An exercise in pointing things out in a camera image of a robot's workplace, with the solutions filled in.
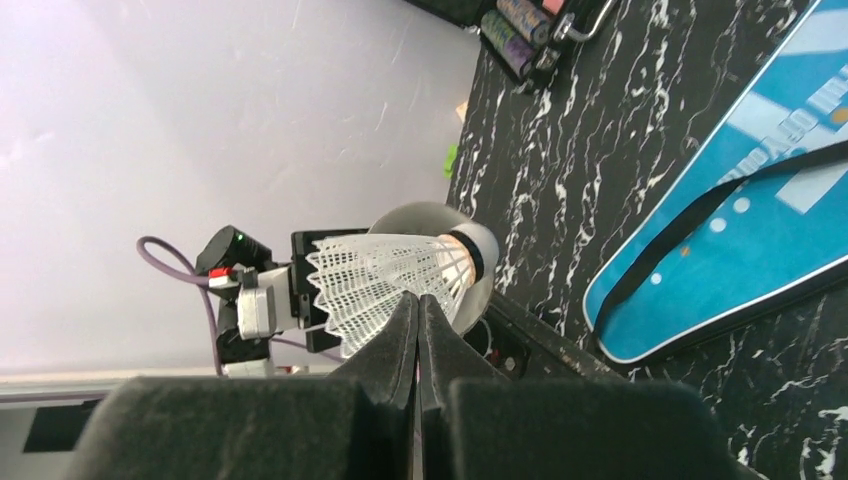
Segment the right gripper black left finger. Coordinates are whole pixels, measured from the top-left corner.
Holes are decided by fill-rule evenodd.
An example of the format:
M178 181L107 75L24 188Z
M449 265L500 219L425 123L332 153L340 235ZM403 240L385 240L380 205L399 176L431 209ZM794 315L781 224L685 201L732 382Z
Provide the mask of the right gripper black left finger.
M419 300L403 293L382 330L331 373L353 381L374 404L404 410L413 393Z

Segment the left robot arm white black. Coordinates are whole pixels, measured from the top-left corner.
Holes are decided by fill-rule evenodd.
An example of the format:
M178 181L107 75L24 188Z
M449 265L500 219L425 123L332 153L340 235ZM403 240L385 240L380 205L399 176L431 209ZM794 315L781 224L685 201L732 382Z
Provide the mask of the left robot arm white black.
M195 274L219 299L215 351L226 377L270 377L292 372L272 359L275 343L295 343L282 335L305 334L303 349L340 363L332 352L340 340L324 331L328 315L314 305L318 290L307 275L314 268L306 256L314 242L360 234L364 230L296 231L291 234L292 257L277 262L272 250L243 230L228 225L216 232L195 262Z

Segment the white shuttlecock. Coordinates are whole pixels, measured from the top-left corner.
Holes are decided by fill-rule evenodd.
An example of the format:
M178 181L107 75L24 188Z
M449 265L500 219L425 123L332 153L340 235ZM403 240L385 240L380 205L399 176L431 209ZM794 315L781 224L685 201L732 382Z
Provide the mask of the white shuttlecock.
M437 235L366 233L317 240L306 256L317 288L314 306L325 331L352 357L386 326L405 293L432 296L446 318L458 315L468 290L494 272L499 244L476 222Z

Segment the white shuttlecock tube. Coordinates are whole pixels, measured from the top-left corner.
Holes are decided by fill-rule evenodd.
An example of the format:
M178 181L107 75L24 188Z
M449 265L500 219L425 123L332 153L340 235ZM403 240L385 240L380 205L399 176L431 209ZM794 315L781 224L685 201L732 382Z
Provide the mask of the white shuttlecock tube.
M459 335L476 324L493 293L497 240L487 227L441 203L391 210L369 228L359 252L390 286L434 296Z

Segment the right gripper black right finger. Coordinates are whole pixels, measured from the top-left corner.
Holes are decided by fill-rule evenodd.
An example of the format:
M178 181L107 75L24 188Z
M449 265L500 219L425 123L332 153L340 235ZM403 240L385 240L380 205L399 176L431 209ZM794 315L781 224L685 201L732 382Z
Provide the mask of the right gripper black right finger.
M419 299L419 391L425 411L441 410L456 379L508 381L448 322L437 299Z

